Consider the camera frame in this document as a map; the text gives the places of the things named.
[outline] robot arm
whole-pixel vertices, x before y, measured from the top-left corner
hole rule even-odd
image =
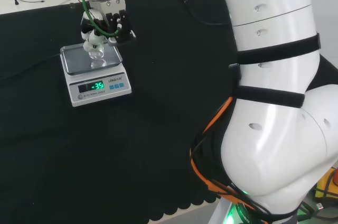
[[[100,13],[95,18],[108,24],[107,14],[125,10],[124,0],[117,1],[90,0]],[[279,214],[273,223],[284,223],[338,160],[338,87],[306,93],[320,61],[319,47],[304,48],[317,36],[311,0],[226,1],[241,60],[239,87],[246,96],[237,98],[221,139],[221,165],[247,205],[260,204],[264,213]],[[87,51],[103,41],[95,30],[82,34]],[[253,90],[261,94],[248,97]],[[272,93],[305,102],[264,100]]]

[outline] scale weighing platform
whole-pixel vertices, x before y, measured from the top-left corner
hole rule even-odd
[[[102,59],[92,59],[82,43],[61,48],[61,62],[73,107],[132,92],[117,48],[105,43],[104,51]]]

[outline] table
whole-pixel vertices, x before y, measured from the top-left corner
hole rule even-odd
[[[0,223],[139,224],[215,201],[189,148],[231,94],[232,29],[195,22],[181,0],[126,3],[130,96],[72,108],[58,59],[0,85]],[[224,0],[197,5],[229,21]],[[0,78],[81,43],[83,10],[72,7],[1,15]],[[338,72],[322,58],[311,88],[327,83]]]

